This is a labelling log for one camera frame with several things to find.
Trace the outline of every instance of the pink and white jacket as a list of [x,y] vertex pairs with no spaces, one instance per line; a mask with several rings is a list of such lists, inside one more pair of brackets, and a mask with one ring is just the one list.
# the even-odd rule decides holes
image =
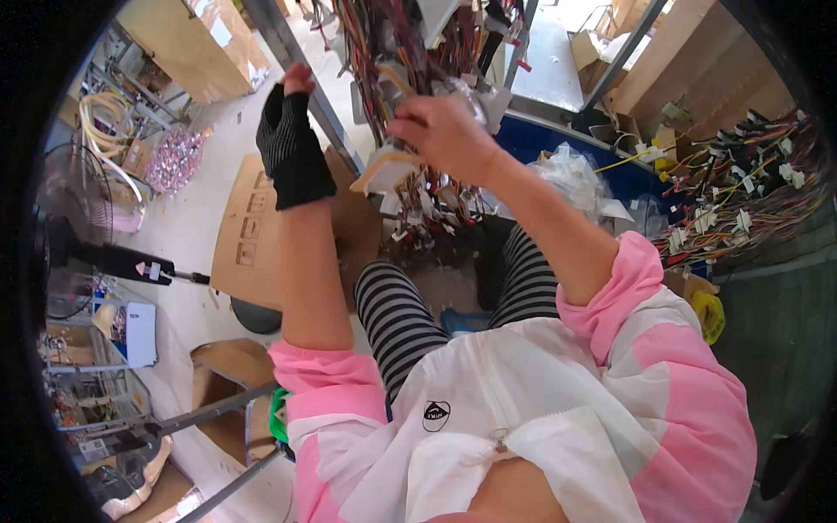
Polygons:
[[[270,349],[288,402],[299,521],[410,523],[466,511],[491,464],[520,456],[570,521],[735,521],[756,466],[743,385],[657,250],[619,239],[585,307],[453,339],[410,372],[387,422],[375,361]],[[507,452],[497,453],[503,443]]]

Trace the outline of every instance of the logo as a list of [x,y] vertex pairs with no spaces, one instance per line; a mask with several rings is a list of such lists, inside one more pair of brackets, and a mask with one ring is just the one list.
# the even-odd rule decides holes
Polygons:
[[442,430],[444,424],[450,417],[450,403],[448,402],[426,402],[424,404],[424,420],[422,426],[428,432]]

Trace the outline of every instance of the glove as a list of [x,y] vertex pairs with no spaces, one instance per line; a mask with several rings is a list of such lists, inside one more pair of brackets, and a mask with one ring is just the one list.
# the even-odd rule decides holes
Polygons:
[[304,90],[285,96],[285,85],[277,84],[256,131],[264,171],[276,190],[277,211],[337,193],[320,141],[308,123],[308,97]]

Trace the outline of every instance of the yellow plastic bag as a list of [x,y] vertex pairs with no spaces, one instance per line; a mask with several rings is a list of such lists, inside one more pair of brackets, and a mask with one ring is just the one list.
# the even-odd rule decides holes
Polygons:
[[691,296],[690,305],[695,310],[697,319],[701,323],[703,341],[707,345],[712,345],[718,341],[718,337],[724,330],[724,325],[727,324],[721,300],[705,290],[697,290]]

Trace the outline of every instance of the black and white striped pants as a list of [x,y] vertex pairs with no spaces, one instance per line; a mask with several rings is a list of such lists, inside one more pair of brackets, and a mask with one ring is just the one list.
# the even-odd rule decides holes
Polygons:
[[[528,318],[558,318],[557,280],[535,242],[516,225],[503,246],[505,278],[490,328]],[[355,283],[355,303],[389,400],[413,366],[448,343],[407,275],[389,262],[367,265]]]

